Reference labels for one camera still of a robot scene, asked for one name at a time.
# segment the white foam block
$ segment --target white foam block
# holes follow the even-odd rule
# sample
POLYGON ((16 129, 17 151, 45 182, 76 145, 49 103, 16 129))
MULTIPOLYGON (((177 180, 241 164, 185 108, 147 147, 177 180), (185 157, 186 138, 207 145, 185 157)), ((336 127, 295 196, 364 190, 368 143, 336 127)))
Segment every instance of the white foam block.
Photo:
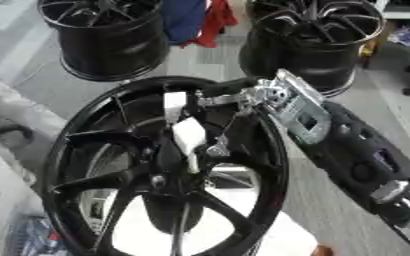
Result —
POLYGON ((163 96, 166 122, 177 123, 183 107, 186 106, 186 92, 168 92, 163 96))
POLYGON ((190 117, 172 126, 174 141, 185 156, 190 156, 194 149, 206 141, 205 128, 190 117))

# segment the silver clamp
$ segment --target silver clamp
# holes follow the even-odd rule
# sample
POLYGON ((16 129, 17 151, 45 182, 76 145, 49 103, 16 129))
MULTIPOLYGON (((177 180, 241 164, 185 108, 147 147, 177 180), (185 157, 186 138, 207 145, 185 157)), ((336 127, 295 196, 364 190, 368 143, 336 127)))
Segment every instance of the silver clamp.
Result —
POLYGON ((401 195, 408 186, 408 181, 392 180, 375 190, 371 197, 376 203, 384 204, 401 195))
POLYGON ((273 80, 261 79, 258 85, 242 89, 238 94, 200 98, 199 105, 213 106, 237 103, 242 114, 262 106, 272 120, 285 127, 304 144, 322 141, 331 127, 329 113, 322 107, 324 97, 285 69, 279 69, 273 80))
POLYGON ((216 144, 212 145, 207 149, 207 154, 210 156, 229 156, 230 151, 228 150, 228 139, 222 134, 216 138, 216 144))

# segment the white block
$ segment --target white block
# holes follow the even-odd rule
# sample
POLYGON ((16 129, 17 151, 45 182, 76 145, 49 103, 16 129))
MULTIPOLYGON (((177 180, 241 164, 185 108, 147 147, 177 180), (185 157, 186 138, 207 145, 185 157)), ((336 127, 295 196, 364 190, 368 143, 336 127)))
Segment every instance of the white block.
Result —
POLYGON ((196 174, 200 172, 196 154, 191 153, 191 155, 188 156, 188 167, 190 173, 196 174))
POLYGON ((166 122, 177 123, 182 109, 186 106, 186 92, 168 92, 164 94, 163 98, 166 122))
POLYGON ((175 143, 185 156, 190 156, 194 149, 206 141, 205 128, 194 117, 173 125, 172 132, 175 143))

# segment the metal bracket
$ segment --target metal bracket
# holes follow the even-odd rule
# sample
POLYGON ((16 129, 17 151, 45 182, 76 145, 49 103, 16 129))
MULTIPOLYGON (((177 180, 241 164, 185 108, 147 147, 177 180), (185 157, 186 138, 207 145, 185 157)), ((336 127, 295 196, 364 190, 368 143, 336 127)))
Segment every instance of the metal bracket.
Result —
POLYGON ((255 106, 262 106, 278 129, 283 126, 301 143, 316 144, 331 127, 330 115, 322 106, 324 100, 303 79, 280 69, 273 80, 261 79, 258 85, 242 89, 238 94, 199 98, 199 105, 237 103, 242 114, 253 113, 255 106))
POLYGON ((229 156, 230 151, 228 150, 228 139, 227 137, 222 134, 217 139, 215 145, 212 145, 207 149, 207 154, 210 156, 229 156))

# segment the black alloy wheel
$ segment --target black alloy wheel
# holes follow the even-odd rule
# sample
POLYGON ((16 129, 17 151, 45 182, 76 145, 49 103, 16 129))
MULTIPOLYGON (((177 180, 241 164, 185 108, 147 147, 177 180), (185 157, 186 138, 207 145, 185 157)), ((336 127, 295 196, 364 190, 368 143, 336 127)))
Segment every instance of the black alloy wheel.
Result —
POLYGON ((160 0, 39 0, 38 6, 58 32, 63 67, 81 79, 136 77, 169 51, 160 0))
POLYGON ((287 154, 274 123, 262 112, 235 115, 235 105, 207 109, 188 105, 185 115, 194 116, 207 130, 207 147, 225 134, 230 150, 225 157, 206 154, 207 147, 197 150, 200 173, 191 174, 164 120, 165 92, 186 91, 188 102, 194 102, 198 90, 213 86, 213 81, 188 77, 130 82, 100 96, 71 119, 48 156, 43 201, 72 253, 129 255, 114 248, 112 234, 129 202, 138 196, 152 224, 172 236, 170 255, 182 255, 183 236, 201 221, 204 209, 227 219, 234 231, 195 256, 256 253, 282 208, 288 185, 287 154), (126 160, 118 166, 114 162, 118 158, 126 160), (247 216, 206 190, 212 177, 222 177, 213 173, 223 164, 244 166, 259 182, 256 203, 247 216), (99 169, 105 172, 91 175, 99 169), (83 193, 110 193, 110 189, 116 197, 107 216, 102 216, 101 228, 94 229, 85 216, 83 193))
MULTIPOLYGON (((247 12, 256 11, 250 8, 247 12)), ((304 12, 265 10, 253 15, 258 18, 240 52, 243 71, 272 78, 285 68, 327 97, 352 85, 360 48, 384 26, 381 13, 365 1, 317 1, 304 12)))

